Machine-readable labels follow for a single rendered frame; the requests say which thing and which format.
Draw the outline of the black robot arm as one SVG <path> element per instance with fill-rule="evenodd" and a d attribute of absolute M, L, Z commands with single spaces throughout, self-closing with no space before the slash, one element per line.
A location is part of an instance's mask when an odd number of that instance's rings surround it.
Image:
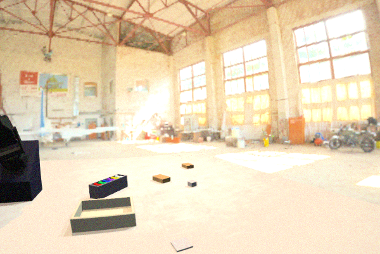
<path fill-rule="evenodd" d="M 0 164 L 3 174 L 23 174 L 29 156 L 25 154 L 22 140 L 7 115 L 0 115 Z M 4 172 L 3 172 L 4 171 Z"/>

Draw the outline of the shallow beige square tray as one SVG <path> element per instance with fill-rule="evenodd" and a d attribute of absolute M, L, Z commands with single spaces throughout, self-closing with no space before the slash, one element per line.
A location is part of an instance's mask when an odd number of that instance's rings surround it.
<path fill-rule="evenodd" d="M 80 200 L 70 225 L 72 233 L 135 227 L 133 196 Z"/>

